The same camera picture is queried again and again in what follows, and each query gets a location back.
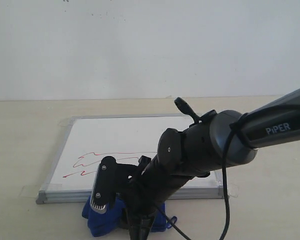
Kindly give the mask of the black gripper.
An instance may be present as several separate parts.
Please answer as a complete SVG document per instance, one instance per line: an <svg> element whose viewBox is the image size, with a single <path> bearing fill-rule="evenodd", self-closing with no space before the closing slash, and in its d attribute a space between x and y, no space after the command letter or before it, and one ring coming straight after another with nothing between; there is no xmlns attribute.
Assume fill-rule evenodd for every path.
<svg viewBox="0 0 300 240"><path fill-rule="evenodd" d="M157 207L193 178L187 172L181 154L142 155L137 165L118 163L116 192L125 204L127 218L153 219Z"/></svg>

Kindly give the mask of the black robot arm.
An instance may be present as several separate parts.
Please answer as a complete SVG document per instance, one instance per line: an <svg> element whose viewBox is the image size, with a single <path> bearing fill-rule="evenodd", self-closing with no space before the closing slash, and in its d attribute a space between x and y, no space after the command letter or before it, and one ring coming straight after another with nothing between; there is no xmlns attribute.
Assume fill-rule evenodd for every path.
<svg viewBox="0 0 300 240"><path fill-rule="evenodd" d="M246 165L260 148L300 141L300 89L244 114L211 110L198 116L182 98L174 102L194 122L183 131L165 130L155 157L120 194L130 221L154 218L157 208L193 178Z"/></svg>

